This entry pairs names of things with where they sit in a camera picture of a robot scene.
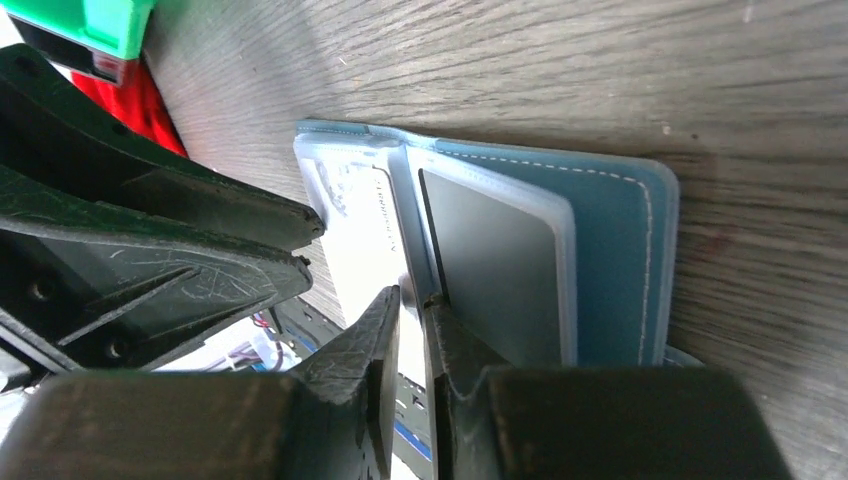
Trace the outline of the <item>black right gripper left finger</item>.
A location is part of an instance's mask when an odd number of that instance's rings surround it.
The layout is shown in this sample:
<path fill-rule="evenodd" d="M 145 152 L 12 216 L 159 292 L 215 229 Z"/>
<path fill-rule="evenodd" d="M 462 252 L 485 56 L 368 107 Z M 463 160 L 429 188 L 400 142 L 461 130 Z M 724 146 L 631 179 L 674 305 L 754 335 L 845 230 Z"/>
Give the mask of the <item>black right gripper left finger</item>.
<path fill-rule="evenodd" d="M 283 373 L 58 376 L 1 446 L 5 479 L 386 479 L 400 290 Z"/>

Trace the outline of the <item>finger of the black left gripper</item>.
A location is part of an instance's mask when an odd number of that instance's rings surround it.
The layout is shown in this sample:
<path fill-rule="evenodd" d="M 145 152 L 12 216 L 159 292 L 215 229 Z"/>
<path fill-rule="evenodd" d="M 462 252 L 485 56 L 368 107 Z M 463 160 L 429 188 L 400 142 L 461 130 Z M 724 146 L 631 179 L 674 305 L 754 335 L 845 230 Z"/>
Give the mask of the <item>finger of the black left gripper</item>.
<path fill-rule="evenodd" d="M 325 232 L 313 208 L 134 133 L 25 44 L 1 50 L 1 164 L 84 201 L 284 250 Z"/>
<path fill-rule="evenodd" d="M 162 219 L 1 218 L 1 342 L 46 371 L 152 370 L 311 284 L 287 251 Z"/>

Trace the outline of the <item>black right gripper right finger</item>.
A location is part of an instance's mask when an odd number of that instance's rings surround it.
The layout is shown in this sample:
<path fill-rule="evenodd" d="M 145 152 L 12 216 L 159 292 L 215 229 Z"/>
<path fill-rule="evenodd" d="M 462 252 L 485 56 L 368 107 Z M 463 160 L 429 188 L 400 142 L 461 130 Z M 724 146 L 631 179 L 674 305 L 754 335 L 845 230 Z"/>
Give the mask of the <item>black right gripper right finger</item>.
<path fill-rule="evenodd" d="M 787 479 L 758 406 L 704 367 L 519 368 L 424 304 L 438 479 Z"/>

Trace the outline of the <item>blue card holder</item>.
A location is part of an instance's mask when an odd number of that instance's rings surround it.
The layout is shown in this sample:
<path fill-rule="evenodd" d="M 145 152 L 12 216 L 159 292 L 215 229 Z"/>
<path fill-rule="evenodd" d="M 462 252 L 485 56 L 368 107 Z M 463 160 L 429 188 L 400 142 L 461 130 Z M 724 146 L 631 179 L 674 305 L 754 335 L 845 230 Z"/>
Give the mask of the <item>blue card holder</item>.
<path fill-rule="evenodd" d="M 648 159 L 303 120 L 293 144 L 341 317 L 401 289 L 517 366 L 692 366 L 667 343 L 679 182 Z"/>

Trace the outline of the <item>white silver credit card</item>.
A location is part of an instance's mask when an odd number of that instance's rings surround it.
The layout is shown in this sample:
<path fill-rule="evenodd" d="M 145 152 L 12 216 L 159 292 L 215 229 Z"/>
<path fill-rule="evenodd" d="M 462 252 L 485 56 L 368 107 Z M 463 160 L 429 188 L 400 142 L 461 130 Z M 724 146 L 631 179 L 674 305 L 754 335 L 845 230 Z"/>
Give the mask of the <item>white silver credit card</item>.
<path fill-rule="evenodd" d="M 344 323 L 357 321 L 380 290 L 399 286 L 398 371 L 423 386 L 423 333 L 388 172 L 310 156 L 299 163 L 308 198 L 326 226 L 321 246 Z"/>

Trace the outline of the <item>green bin with dark cards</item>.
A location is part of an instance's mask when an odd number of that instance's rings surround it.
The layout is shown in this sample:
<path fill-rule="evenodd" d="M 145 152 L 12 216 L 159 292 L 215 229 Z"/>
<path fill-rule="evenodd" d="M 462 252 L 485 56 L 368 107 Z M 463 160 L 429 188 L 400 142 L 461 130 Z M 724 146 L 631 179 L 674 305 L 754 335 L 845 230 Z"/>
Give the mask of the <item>green bin with dark cards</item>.
<path fill-rule="evenodd" d="M 7 0 L 23 42 L 47 60 L 120 86 L 138 67 L 155 0 Z"/>

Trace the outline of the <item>red cloth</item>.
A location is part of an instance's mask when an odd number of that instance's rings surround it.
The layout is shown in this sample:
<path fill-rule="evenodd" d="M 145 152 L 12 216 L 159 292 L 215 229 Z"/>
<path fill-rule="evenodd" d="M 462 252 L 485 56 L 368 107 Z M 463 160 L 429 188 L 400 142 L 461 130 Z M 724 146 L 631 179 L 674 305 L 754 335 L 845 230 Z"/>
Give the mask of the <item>red cloth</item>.
<path fill-rule="evenodd" d="M 76 72 L 71 73 L 71 82 L 133 132 L 178 155 L 188 156 L 144 61 L 122 86 Z"/>

